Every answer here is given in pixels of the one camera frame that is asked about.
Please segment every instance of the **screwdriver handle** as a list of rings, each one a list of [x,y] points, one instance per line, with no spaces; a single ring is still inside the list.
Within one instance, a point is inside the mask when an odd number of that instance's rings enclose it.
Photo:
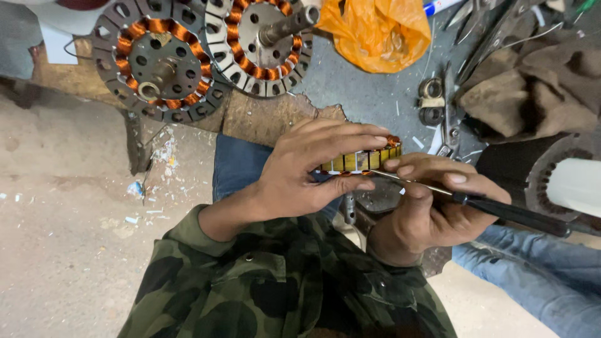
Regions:
[[[453,200],[489,215],[497,216],[502,220],[516,222],[557,237],[566,238],[571,232],[570,227],[564,221],[539,214],[538,212],[522,209],[521,207],[491,200],[480,195],[454,192]]]

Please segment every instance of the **screwdriver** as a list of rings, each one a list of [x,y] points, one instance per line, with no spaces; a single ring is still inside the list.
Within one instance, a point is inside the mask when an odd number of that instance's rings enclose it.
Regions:
[[[396,174],[385,173],[379,170],[370,170],[380,176],[394,180],[400,185],[405,183],[419,183],[410,180],[404,180],[398,177]],[[440,189],[435,186],[426,185],[419,183],[426,188],[438,192],[441,195],[447,196],[453,202],[461,205],[467,205],[485,212],[489,215],[496,216],[502,220],[512,221],[519,223],[523,226],[527,226],[557,237],[566,238],[570,235],[570,227],[567,222],[552,218],[546,215],[539,214],[538,212],[522,209],[521,207],[513,206],[511,204],[501,203],[499,201],[491,200],[483,195],[470,194],[467,192],[460,191],[449,191]]]

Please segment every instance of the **blue jeans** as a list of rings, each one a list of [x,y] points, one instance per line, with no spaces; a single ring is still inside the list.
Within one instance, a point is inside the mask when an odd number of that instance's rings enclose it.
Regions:
[[[217,135],[215,145],[215,169],[213,170],[213,202],[228,197],[234,192],[254,183],[261,177],[263,166],[273,148],[250,143],[238,138]],[[331,175],[311,173],[318,182]],[[329,220],[334,219],[342,197],[325,206],[322,212]]]
[[[503,289],[560,337],[601,337],[601,251],[489,226],[453,261]]]

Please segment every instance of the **fingernail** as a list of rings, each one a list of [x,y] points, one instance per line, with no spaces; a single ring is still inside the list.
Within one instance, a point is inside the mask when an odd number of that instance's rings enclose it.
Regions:
[[[372,183],[361,183],[357,186],[357,190],[373,190],[374,188]]]
[[[393,159],[389,159],[388,161],[384,162],[384,165],[386,165],[387,167],[396,167],[401,163],[401,160],[399,160],[398,158],[393,158]]]
[[[455,183],[465,183],[468,180],[467,177],[460,174],[447,174],[447,177]]]
[[[415,169],[413,165],[405,165],[404,167],[400,167],[397,170],[397,176],[403,177],[405,175],[411,174],[411,172],[413,172],[413,169]]]

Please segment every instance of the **white cylinder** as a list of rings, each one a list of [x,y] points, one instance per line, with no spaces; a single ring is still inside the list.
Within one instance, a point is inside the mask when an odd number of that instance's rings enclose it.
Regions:
[[[569,158],[557,164],[547,184],[557,205],[601,217],[601,162]]]

